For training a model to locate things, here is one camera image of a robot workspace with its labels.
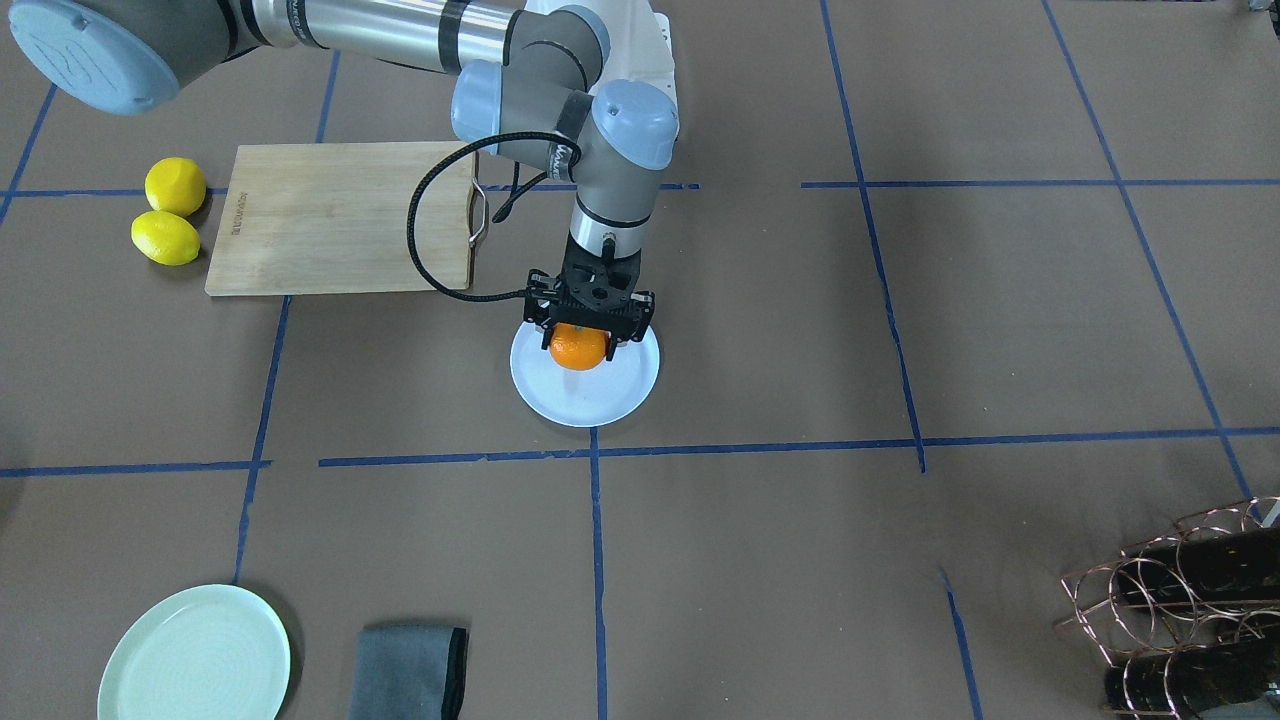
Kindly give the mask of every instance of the folded cloth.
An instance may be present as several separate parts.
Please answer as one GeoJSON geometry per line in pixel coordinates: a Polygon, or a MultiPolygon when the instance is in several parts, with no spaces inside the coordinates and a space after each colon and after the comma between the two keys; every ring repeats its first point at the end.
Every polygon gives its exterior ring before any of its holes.
{"type": "Polygon", "coordinates": [[[466,674],[462,628],[365,628],[347,720],[457,720],[466,674]]]}

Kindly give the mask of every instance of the orange fruit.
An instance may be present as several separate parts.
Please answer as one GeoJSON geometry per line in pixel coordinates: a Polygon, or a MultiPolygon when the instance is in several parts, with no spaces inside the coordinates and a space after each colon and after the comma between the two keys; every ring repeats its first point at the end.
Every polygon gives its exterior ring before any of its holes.
{"type": "Polygon", "coordinates": [[[590,370],[604,360],[609,333],[568,323],[552,329],[552,360],[566,370],[590,370]]]}

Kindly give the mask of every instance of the wooden cutting board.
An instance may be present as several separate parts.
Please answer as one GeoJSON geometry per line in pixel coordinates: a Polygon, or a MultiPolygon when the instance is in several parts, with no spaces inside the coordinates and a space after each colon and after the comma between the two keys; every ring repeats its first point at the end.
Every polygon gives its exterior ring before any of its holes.
{"type": "MultiPolygon", "coordinates": [[[[460,142],[243,145],[205,292],[326,295],[431,290],[410,260],[404,218],[419,181],[460,142]]],[[[445,287],[471,283],[475,156],[431,182],[419,255],[445,287]]]]}

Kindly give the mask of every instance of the yellow lemon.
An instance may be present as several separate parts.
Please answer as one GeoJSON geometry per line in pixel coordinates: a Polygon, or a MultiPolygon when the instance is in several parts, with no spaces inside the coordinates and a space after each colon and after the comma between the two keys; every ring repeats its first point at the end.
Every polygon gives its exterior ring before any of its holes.
{"type": "Polygon", "coordinates": [[[152,209],[186,218],[205,204],[205,173],[188,158],[165,158],[151,165],[143,190],[152,209]]]}
{"type": "Polygon", "coordinates": [[[186,219],[151,210],[133,220],[133,245],[161,265],[186,265],[200,255],[200,233],[186,219]]]}

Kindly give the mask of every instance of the white plate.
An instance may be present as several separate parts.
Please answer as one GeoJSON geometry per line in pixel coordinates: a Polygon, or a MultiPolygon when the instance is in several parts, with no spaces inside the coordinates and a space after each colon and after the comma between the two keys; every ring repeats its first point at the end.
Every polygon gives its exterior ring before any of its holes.
{"type": "Polygon", "coordinates": [[[658,364],[653,328],[590,370],[557,365],[532,323],[521,323],[511,343],[511,379],[520,397],[543,418],[571,428],[607,425],[640,407],[658,382],[658,364]]]}
{"type": "Polygon", "coordinates": [[[289,682],[289,641],[266,602],[201,585],[146,611],[115,646],[99,720],[271,720],[289,682]]]}

